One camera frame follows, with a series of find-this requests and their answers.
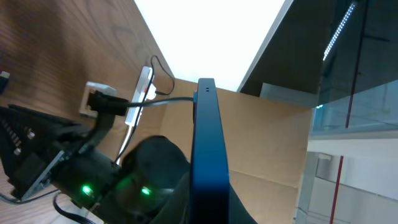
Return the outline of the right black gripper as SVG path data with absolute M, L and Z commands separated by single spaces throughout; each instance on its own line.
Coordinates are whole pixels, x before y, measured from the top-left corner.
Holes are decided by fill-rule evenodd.
M 12 196 L 25 201 L 54 185 L 76 201 L 109 190 L 109 159 L 96 150 L 109 131 L 101 114 L 93 128 L 17 105 L 1 107 L 1 160 Z

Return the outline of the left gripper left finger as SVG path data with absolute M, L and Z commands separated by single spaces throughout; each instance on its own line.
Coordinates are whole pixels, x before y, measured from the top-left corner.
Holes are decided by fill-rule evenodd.
M 190 173 L 185 173 L 174 192 L 157 215 L 159 224 L 188 223 L 188 201 L 190 191 Z

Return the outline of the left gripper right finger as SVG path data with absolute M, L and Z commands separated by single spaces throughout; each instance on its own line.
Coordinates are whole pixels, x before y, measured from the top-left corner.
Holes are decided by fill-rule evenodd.
M 229 224 L 257 224 L 231 185 L 229 186 Z

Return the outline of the blue Galaxy smartphone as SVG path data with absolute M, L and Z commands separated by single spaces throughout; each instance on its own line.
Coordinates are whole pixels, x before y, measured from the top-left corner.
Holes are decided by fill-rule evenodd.
M 214 79 L 198 80 L 194 108 L 188 219 L 228 223 L 229 169 Z

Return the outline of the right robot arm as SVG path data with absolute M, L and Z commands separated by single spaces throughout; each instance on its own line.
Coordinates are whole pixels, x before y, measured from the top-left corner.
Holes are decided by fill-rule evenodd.
M 17 105 L 1 108 L 1 161 L 13 186 L 10 203 L 43 197 L 49 185 L 106 223 L 149 223 L 177 194 L 189 170 L 163 136 L 141 141 L 122 161 L 97 150 L 116 114 L 94 127 Z

